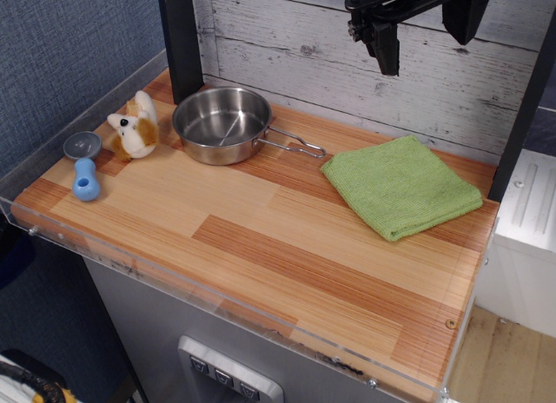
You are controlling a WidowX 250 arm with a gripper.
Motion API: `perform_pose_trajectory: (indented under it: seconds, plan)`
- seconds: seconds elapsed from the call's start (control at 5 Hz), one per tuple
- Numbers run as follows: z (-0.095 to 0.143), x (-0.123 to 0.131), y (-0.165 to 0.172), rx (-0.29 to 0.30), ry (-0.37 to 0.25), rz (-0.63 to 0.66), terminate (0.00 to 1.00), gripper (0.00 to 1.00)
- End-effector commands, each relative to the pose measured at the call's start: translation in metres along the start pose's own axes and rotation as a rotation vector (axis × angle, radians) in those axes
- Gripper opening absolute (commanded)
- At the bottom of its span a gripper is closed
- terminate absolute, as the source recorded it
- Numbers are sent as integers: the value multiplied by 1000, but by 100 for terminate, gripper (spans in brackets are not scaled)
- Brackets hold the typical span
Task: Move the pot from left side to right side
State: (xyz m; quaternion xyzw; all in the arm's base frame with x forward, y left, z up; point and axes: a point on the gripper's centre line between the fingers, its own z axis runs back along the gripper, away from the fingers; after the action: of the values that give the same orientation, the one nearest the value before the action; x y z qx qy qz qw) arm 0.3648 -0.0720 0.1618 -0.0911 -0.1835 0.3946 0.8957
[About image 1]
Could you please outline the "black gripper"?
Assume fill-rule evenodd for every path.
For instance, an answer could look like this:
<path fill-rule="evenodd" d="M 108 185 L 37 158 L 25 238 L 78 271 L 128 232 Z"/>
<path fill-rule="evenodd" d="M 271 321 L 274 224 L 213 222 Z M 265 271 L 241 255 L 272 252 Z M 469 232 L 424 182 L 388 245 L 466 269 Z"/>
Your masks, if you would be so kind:
<path fill-rule="evenodd" d="M 400 43 L 397 24 L 442 4 L 445 29 L 461 45 L 474 39 L 489 0 L 345 0 L 351 14 L 348 34 L 367 49 L 384 76 L 397 76 Z"/>

